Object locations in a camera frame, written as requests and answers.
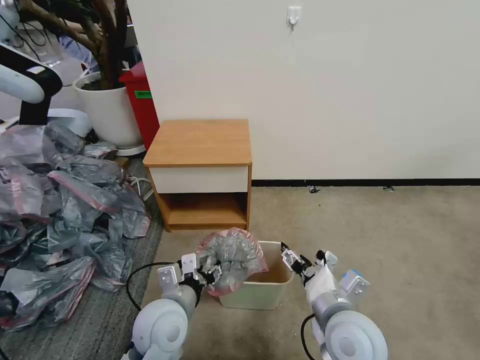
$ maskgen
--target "baseboard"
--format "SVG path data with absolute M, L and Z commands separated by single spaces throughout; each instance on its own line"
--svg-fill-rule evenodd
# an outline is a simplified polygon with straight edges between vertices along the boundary
M 253 187 L 480 186 L 480 178 L 252 180 Z

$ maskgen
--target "white plant pot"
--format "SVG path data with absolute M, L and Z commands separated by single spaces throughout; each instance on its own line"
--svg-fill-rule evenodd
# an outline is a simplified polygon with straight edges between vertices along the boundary
M 131 149 L 143 144 L 127 90 L 83 90 L 85 84 L 100 79 L 94 72 L 73 83 L 84 111 L 98 137 L 113 143 L 119 149 Z

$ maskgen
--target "potted plant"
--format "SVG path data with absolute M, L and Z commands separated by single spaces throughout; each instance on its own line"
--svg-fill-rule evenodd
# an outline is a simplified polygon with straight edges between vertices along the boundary
M 23 12 L 59 41 L 71 39 L 94 58 L 94 72 L 75 81 L 73 87 L 97 135 L 119 149 L 141 146 L 127 91 L 119 82 L 127 36 L 126 0 L 114 0 L 114 14 L 106 0 L 18 1 Z

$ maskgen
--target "green label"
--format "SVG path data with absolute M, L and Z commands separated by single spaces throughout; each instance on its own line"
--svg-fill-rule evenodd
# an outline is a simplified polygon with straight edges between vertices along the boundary
M 137 99 L 151 99 L 152 93 L 150 91 L 135 90 L 135 97 Z

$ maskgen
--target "nightstand top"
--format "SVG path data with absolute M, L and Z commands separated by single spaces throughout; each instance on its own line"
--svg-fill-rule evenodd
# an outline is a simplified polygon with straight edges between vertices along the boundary
M 248 166 L 248 120 L 164 120 L 143 164 L 147 167 Z

